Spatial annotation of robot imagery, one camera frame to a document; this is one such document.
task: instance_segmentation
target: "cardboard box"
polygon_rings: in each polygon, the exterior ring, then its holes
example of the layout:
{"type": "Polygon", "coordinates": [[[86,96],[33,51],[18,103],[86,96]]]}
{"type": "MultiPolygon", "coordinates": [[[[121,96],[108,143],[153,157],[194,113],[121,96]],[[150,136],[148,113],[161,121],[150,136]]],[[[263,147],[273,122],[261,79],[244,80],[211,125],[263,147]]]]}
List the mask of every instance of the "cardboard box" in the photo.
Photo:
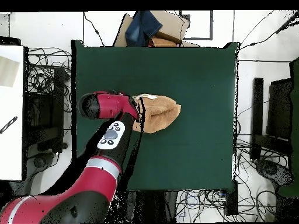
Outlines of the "cardboard box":
{"type": "MultiPolygon", "coordinates": [[[[155,37],[170,40],[175,42],[176,44],[182,44],[182,46],[184,47],[199,47],[199,45],[182,41],[189,26],[189,21],[187,19],[164,10],[151,10],[151,13],[155,16],[157,21],[162,24],[161,29],[155,35],[155,37]]],[[[125,33],[132,21],[133,18],[131,18],[128,14],[124,15],[113,46],[127,46],[125,33]]]]}

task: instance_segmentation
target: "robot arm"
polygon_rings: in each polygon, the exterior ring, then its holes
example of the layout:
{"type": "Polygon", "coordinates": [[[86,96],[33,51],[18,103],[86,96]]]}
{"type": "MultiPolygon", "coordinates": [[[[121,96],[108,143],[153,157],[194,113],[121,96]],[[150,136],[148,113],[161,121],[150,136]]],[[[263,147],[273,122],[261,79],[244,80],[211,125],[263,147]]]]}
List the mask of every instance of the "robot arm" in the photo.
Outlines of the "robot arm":
{"type": "Polygon", "coordinates": [[[88,142],[87,160],[80,160],[84,162],[83,172],[67,191],[14,199],[2,210],[0,224],[104,221],[115,194],[118,175],[122,173],[138,113],[131,97],[109,92],[85,95],[78,107],[88,118],[117,117],[105,122],[88,142]],[[90,151],[94,145],[96,152],[90,151]]]}

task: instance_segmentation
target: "white button pad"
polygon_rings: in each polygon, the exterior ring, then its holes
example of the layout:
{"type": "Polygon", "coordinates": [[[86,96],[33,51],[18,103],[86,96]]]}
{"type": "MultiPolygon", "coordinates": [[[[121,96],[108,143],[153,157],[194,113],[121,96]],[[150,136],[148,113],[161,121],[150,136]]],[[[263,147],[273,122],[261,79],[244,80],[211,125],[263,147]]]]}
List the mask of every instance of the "white button pad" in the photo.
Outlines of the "white button pad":
{"type": "Polygon", "coordinates": [[[121,136],[124,134],[125,127],[122,122],[115,121],[108,129],[115,131],[117,133],[117,138],[106,139],[104,135],[98,143],[99,149],[114,149],[115,147],[117,147],[120,142],[121,136]]]}

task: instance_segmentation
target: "green table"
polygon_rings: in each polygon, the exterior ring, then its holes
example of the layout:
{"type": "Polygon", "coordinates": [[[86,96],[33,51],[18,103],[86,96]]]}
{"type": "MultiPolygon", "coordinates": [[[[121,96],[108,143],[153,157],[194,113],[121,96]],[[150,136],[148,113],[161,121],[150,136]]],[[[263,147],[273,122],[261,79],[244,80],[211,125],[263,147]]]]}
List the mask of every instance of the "green table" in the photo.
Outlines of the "green table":
{"type": "MultiPolygon", "coordinates": [[[[114,89],[165,95],[182,105],[167,129],[144,134],[128,190],[232,187],[236,49],[237,43],[219,49],[84,47],[76,41],[77,101],[114,89]]],[[[102,122],[77,112],[77,155],[102,122]]],[[[128,154],[139,134],[133,132],[128,154]]]]}

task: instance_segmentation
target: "blue cloth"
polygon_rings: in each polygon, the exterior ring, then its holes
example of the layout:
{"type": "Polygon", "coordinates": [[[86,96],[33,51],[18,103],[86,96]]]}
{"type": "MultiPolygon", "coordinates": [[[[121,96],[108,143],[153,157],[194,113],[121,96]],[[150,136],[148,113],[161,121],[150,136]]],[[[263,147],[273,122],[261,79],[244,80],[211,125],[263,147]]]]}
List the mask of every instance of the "blue cloth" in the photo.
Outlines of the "blue cloth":
{"type": "Polygon", "coordinates": [[[132,23],[126,31],[127,46],[143,47],[152,36],[154,36],[162,24],[149,11],[138,11],[132,23]]]}

